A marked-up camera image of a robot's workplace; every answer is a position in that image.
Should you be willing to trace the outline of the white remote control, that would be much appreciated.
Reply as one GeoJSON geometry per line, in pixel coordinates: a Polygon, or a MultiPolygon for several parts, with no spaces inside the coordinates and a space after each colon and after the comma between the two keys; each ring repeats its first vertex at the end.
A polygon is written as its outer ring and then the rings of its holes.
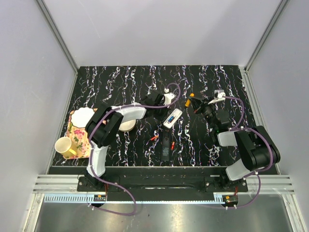
{"type": "Polygon", "coordinates": [[[180,109],[174,109],[174,111],[163,122],[163,126],[171,129],[177,120],[182,116],[183,112],[180,109]]]}

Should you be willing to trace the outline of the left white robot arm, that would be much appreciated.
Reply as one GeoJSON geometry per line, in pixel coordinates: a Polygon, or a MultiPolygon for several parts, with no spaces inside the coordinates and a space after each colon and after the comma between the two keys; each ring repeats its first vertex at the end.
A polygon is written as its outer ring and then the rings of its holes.
{"type": "Polygon", "coordinates": [[[140,102],[124,106],[108,106],[103,104],[88,121],[85,130],[90,143],[90,157],[87,167],[88,186],[99,191],[103,189],[105,180],[101,177],[105,171],[105,160],[109,145],[116,139],[122,123],[148,117],[163,118],[168,105],[175,99],[173,93],[151,93],[140,102]]]}

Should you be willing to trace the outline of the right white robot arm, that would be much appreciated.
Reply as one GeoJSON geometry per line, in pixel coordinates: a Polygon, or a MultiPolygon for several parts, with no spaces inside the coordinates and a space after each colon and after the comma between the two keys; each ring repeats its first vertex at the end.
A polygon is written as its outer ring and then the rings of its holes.
{"type": "Polygon", "coordinates": [[[237,181],[260,171],[266,171],[281,160],[281,155],[263,126],[254,128],[230,127],[229,113],[223,109],[216,110],[214,104],[221,98],[199,99],[190,97],[189,101],[195,114],[202,114],[209,127],[211,138],[219,146],[235,146],[240,159],[227,166],[220,178],[220,187],[231,191],[237,181]]]}

